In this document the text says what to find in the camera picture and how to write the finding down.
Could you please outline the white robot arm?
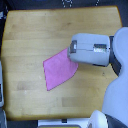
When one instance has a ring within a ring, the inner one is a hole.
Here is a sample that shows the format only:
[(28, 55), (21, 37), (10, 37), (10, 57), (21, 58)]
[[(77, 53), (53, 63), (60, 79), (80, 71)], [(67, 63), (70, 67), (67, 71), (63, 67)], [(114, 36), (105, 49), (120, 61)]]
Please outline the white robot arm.
[(72, 37), (67, 56), (78, 63), (111, 64), (117, 74), (106, 89), (102, 111), (91, 114), (87, 128), (128, 128), (128, 27), (114, 36), (78, 33)]

